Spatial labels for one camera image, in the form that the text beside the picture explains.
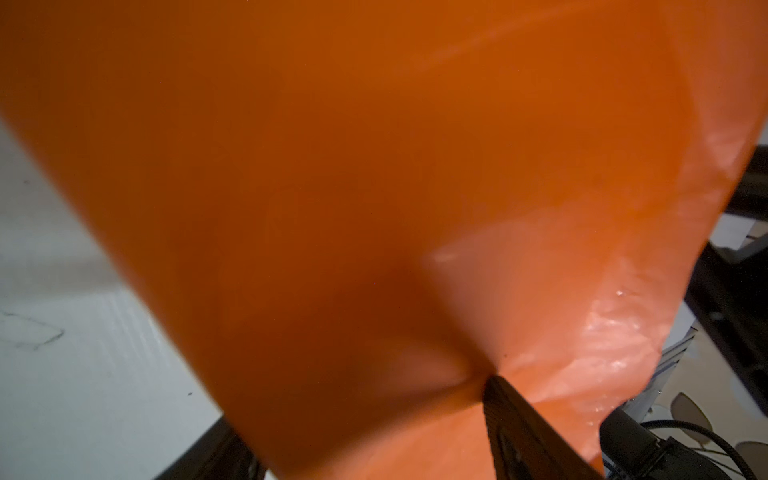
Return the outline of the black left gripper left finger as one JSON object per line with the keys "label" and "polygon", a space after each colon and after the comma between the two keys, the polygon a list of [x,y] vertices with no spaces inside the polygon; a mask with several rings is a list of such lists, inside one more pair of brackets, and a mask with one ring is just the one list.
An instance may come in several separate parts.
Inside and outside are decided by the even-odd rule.
{"label": "black left gripper left finger", "polygon": [[224,417],[156,477],[157,480],[265,478],[266,466],[256,458]]}

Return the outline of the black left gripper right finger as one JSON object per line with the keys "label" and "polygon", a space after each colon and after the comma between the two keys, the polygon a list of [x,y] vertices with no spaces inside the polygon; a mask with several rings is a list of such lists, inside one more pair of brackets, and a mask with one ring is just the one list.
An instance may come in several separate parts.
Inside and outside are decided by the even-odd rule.
{"label": "black left gripper right finger", "polygon": [[486,381],[482,404],[498,480],[601,477],[503,377]]}

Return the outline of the orange wrapping paper sheet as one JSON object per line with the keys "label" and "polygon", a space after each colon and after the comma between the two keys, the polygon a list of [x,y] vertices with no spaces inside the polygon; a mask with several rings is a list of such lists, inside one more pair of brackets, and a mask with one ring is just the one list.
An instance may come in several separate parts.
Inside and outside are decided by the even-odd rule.
{"label": "orange wrapping paper sheet", "polygon": [[590,470],[767,117],[763,1],[5,1],[1,115],[280,479]]}

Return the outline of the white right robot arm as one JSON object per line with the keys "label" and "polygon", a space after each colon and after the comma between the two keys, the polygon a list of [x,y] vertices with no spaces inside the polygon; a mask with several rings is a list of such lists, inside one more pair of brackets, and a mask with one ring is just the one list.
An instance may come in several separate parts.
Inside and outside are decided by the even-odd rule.
{"label": "white right robot arm", "polygon": [[767,411],[767,235],[734,250],[707,243],[684,297],[762,412]]}

